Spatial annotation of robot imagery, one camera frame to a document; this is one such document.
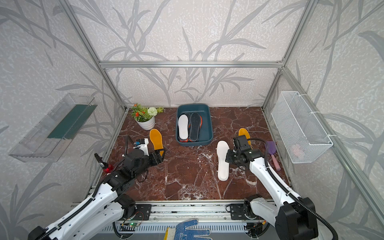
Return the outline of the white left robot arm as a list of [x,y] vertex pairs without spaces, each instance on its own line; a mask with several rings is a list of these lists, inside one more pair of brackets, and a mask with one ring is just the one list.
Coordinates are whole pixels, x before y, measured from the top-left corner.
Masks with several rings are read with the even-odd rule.
[[46,228],[33,229],[28,239],[89,240],[109,224],[134,216],[136,204],[126,192],[138,176],[162,163],[166,152],[162,135],[156,129],[150,131],[150,140],[153,152],[144,144],[126,153],[122,166],[102,179],[91,195]]

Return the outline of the red orange-edged insole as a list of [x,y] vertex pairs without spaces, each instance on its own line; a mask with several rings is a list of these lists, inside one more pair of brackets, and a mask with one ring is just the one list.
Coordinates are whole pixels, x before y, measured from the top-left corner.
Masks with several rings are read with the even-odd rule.
[[[187,115],[188,118],[189,118],[189,130],[190,130],[190,117],[191,117],[191,114],[184,114],[184,115]],[[185,141],[180,141],[180,142],[185,143],[185,142],[191,142],[191,141],[189,140],[189,137],[188,137],[187,140],[185,140]]]

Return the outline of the white insole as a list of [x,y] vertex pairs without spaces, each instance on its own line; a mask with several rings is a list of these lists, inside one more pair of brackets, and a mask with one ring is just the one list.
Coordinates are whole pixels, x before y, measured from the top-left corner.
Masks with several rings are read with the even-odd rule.
[[180,141],[185,141],[189,137],[189,118],[187,115],[181,115],[178,119],[178,130]]
[[226,162],[226,156],[229,150],[229,145],[226,141],[219,141],[217,144],[218,156],[218,178],[220,181],[227,181],[229,178],[229,163]]

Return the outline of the yellow fuzzy insole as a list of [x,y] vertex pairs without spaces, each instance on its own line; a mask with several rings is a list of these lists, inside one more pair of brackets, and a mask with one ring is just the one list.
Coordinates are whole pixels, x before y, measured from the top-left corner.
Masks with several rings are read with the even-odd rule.
[[245,128],[239,129],[238,136],[245,136],[247,140],[251,138],[249,132]]
[[160,155],[164,156],[164,146],[162,134],[157,129],[150,130],[150,140],[153,144],[154,150],[159,150]]

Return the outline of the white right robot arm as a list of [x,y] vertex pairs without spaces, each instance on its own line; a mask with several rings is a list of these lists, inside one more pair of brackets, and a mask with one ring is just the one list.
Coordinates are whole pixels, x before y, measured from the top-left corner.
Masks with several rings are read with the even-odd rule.
[[302,198],[275,172],[268,162],[267,154],[252,149],[250,139],[238,136],[234,149],[228,150],[226,162],[250,170],[263,184],[274,200],[271,204],[259,195],[244,200],[244,214],[247,219],[258,217],[272,225],[281,240],[312,240],[319,236],[318,222],[321,222],[337,240],[335,228],[316,213],[314,203]]

